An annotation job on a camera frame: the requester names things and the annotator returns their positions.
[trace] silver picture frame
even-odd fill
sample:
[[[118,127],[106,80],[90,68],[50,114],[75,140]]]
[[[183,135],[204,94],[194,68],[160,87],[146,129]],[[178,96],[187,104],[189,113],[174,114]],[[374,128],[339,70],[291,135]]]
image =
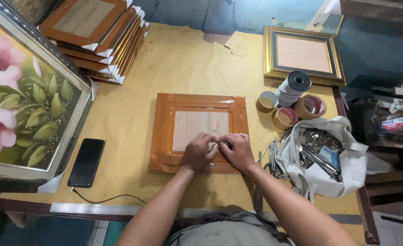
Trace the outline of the silver picture frame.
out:
[[[66,168],[92,104],[91,82],[38,29],[4,0],[0,0],[0,26],[81,91],[47,169],[0,163],[0,192],[36,192],[37,187],[58,176]]]

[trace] person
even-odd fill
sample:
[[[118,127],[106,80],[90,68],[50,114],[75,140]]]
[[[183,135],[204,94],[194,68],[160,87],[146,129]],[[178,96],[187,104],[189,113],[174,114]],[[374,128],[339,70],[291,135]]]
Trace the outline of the person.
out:
[[[217,142],[211,151],[208,144]],[[229,149],[225,142],[232,145]],[[233,166],[258,186],[277,216],[289,239],[275,225],[249,212],[219,214],[222,219],[208,219],[180,230],[167,242],[179,203],[194,176],[200,174],[219,149]],[[266,172],[253,159],[248,135],[229,133],[217,139],[200,133],[186,147],[181,168],[133,217],[118,238],[116,246],[358,246],[359,243],[338,222],[314,204],[295,193]]]

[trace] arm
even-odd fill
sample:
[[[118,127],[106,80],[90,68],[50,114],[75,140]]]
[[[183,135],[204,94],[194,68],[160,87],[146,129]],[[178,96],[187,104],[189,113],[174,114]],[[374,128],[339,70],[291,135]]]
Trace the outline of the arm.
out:
[[[307,246],[359,246],[338,222],[256,163],[247,135],[230,133],[220,137],[220,141],[220,150],[262,190],[265,200],[294,243]],[[227,148],[225,141],[233,145],[232,150]]]
[[[207,153],[208,143],[217,138],[200,133],[186,147],[182,167],[131,219],[115,246],[160,246],[176,218],[180,201],[195,174],[201,173],[218,153],[218,145]]]

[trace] flower painting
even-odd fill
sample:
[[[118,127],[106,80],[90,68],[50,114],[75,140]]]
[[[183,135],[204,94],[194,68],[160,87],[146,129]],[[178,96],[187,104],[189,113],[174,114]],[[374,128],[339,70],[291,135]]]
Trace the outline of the flower painting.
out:
[[[47,169],[80,95],[0,28],[0,163]]]

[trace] hand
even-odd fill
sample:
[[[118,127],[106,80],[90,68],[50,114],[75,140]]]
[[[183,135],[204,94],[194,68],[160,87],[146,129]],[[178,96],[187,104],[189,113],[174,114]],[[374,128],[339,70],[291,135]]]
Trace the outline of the hand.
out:
[[[233,148],[230,150],[225,142],[230,143]],[[248,172],[248,168],[257,165],[253,159],[250,147],[250,138],[244,133],[229,133],[220,137],[220,149],[226,155],[231,164],[242,171]]]
[[[208,144],[217,141],[218,139],[215,136],[204,132],[200,133],[186,146],[185,154],[183,154],[181,161],[182,167],[191,169],[195,174],[201,173],[215,155],[218,154],[217,143],[215,143],[213,149],[208,153]]]

